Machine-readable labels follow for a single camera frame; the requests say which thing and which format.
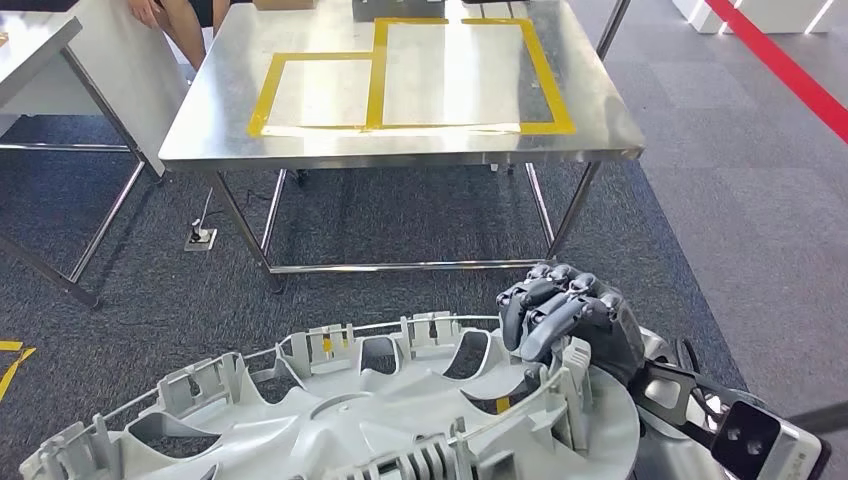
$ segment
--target red floor stripe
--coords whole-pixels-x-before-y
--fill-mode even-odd
[[[706,0],[733,33],[842,141],[848,143],[848,110],[728,0]]]

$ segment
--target gray floor tile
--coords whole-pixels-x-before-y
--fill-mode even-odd
[[[787,107],[798,106],[806,109],[792,90],[759,61],[726,63],[724,68],[742,85],[745,93],[754,99],[765,115]]]
[[[654,62],[651,68],[681,108],[752,108],[755,103],[717,62]]]
[[[848,204],[848,169],[839,165],[822,165],[817,171],[840,200]]]
[[[678,109],[634,109],[647,148],[640,158],[645,167],[712,168],[716,161],[701,146],[697,132],[680,121]]]
[[[625,17],[629,24],[647,26],[684,25],[686,19],[671,2],[632,2]]]
[[[568,2],[568,4],[571,6],[574,15],[577,16],[577,20],[586,35],[593,44],[597,43],[615,2],[611,0],[575,0]]]
[[[632,29],[620,29],[613,38],[612,45],[604,63],[609,62],[645,62],[648,55],[636,41],[637,32]]]
[[[794,167],[804,152],[759,110],[678,109],[676,116],[714,166]]]
[[[848,209],[810,168],[721,168],[718,176],[771,246],[848,247]]]
[[[751,50],[736,35],[704,35],[704,44],[721,63],[759,63]]]
[[[848,174],[848,145],[801,102],[773,108],[769,120],[800,150],[803,164]]]
[[[717,172],[645,172],[751,390],[787,414],[844,400],[848,248],[769,246]]]
[[[661,25],[631,24],[625,20],[622,31],[633,33],[633,41],[652,62],[711,62],[716,60],[706,47],[706,39],[680,20]]]
[[[610,58],[604,64],[613,83],[631,112],[663,111],[672,108],[668,94],[656,74],[646,63],[618,61]]]

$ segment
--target stainless steel table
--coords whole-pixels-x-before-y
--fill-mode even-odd
[[[351,0],[316,10],[234,5],[162,145],[166,168],[202,171],[279,290],[277,274],[525,267],[540,259],[271,266],[287,169],[524,164],[547,258],[560,248],[604,161],[636,159],[644,138],[604,70],[629,0],[598,52],[563,1],[467,5],[444,18],[356,22]],[[587,165],[555,231],[533,162]],[[223,171],[280,169],[262,239]]]
[[[74,77],[79,80],[103,115],[109,119],[126,145],[0,144],[0,150],[130,152],[133,154],[136,166],[70,275],[63,275],[2,233],[0,233],[0,250],[35,268],[63,292],[86,306],[94,308],[99,303],[97,297],[82,289],[77,282],[94,256],[94,252],[102,242],[106,231],[141,171],[145,168],[145,165],[149,165],[149,162],[132,135],[129,134],[109,103],[91,81],[85,68],[68,47],[68,43],[80,32],[81,28],[75,17],[65,13],[0,11],[0,34],[2,34],[2,39],[0,39],[0,106],[14,98],[46,65],[59,58],[73,72]],[[158,178],[152,168],[151,173]]]

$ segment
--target robotic hand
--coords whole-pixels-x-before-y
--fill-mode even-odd
[[[589,342],[592,364],[628,388],[643,426],[659,421],[683,433],[709,451],[721,467],[717,471],[738,480],[815,480],[821,475],[830,456],[827,442],[755,406],[747,396],[665,363],[668,359],[646,358],[627,302],[594,275],[566,264],[539,264],[498,295],[497,302],[510,352],[525,362],[549,363],[564,336]],[[705,392],[720,406],[707,405]],[[693,421],[693,404],[712,423]],[[661,437],[647,435],[642,442],[665,441],[657,440]],[[667,446],[647,448],[671,451]]]
[[[618,290],[566,264],[539,264],[498,295],[504,345],[524,361],[542,362],[565,335],[592,346],[593,363],[627,385],[642,368],[639,325]]]

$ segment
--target metal frame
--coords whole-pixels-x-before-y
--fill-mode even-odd
[[[612,13],[607,21],[606,27],[601,39],[598,42],[596,52],[598,57],[603,61],[607,51],[612,44],[618,27],[624,18],[624,14],[630,5],[630,0],[617,0],[613,7]],[[247,247],[253,256],[256,265],[260,267],[265,274],[274,293],[282,291],[283,286],[277,275],[295,274],[295,273],[345,273],[345,272],[385,272],[385,271],[420,271],[420,270],[482,270],[496,268],[525,268],[535,265],[544,260],[553,259],[557,252],[562,248],[568,233],[574,226],[577,215],[586,203],[589,194],[589,188],[592,180],[598,173],[601,163],[598,161],[589,162],[583,175],[580,177],[580,182],[577,184],[577,189],[571,198],[571,202],[563,216],[559,227],[554,233],[551,219],[548,215],[548,210],[545,205],[545,200],[542,195],[539,180],[536,177],[536,170],[532,163],[525,164],[527,179],[530,182],[530,189],[533,193],[533,200],[536,203],[536,210],[539,214],[539,221],[542,226],[545,243],[547,245],[547,253],[544,258],[536,259],[521,259],[521,260],[467,260],[467,261],[448,261],[448,262],[412,262],[412,263],[371,263],[371,264],[331,264],[331,265],[272,265],[268,259],[268,250],[271,241],[271,234],[274,230],[275,218],[277,209],[279,208],[280,195],[287,176],[287,170],[280,170],[277,176],[277,183],[274,188],[274,195],[271,199],[271,207],[268,211],[268,217],[265,221],[265,232],[262,234],[262,240],[257,241],[256,236],[250,230],[250,226],[244,218],[235,198],[224,177],[220,172],[210,172],[205,174],[207,180],[214,192],[222,199],[224,211],[230,216],[235,223],[237,230],[241,234]]]
[[[0,250],[5,251],[11,256],[17,258],[23,263],[34,268],[38,273],[40,273],[44,278],[53,283],[59,290],[64,293],[70,295],[83,305],[89,308],[97,308],[100,304],[100,300],[97,296],[89,293],[79,286],[79,279],[82,274],[85,272],[86,267],[91,262],[91,259],[94,257],[94,253],[97,251],[97,248],[103,242],[103,238],[106,236],[106,232],[109,230],[109,227],[112,225],[112,222],[115,220],[115,217],[118,214],[118,211],[121,209],[121,206],[124,204],[124,201],[129,196],[132,187],[135,185],[138,177],[141,175],[141,171],[144,170],[145,165],[148,166],[149,172],[156,178],[159,179],[159,175],[153,170],[153,167],[150,166],[150,162],[147,160],[147,157],[141,151],[141,148],[136,143],[135,139],[133,139],[132,135],[127,130],[124,123],[118,118],[118,115],[112,109],[112,106],[106,101],[103,94],[100,92],[100,89],[94,84],[92,78],[88,75],[85,68],[80,63],[79,59],[74,55],[74,53],[66,46],[61,50],[61,55],[67,62],[68,66],[71,68],[71,71],[74,72],[74,75],[79,79],[82,86],[85,88],[86,92],[91,97],[92,101],[97,105],[100,111],[103,113],[109,123],[112,124],[112,127],[118,132],[121,138],[124,140],[126,145],[86,145],[86,144],[49,144],[49,143],[11,143],[11,144],[0,144],[0,150],[17,150],[17,151],[59,151],[59,152],[99,152],[99,153],[131,153],[137,163],[129,178],[127,179],[124,187],[121,189],[118,197],[112,203],[112,206],[109,208],[109,211],[106,213],[106,216],[103,218],[103,221],[100,223],[100,226],[97,228],[97,231],[94,233],[94,236],[89,241],[88,245],[85,247],[85,250],[82,253],[82,256],[77,261],[77,264],[74,266],[70,275],[63,275],[61,272],[56,270],[55,268],[48,265],[44,260],[39,258],[38,256],[32,254],[27,251],[20,245],[14,243],[11,239],[6,236],[0,234]]]

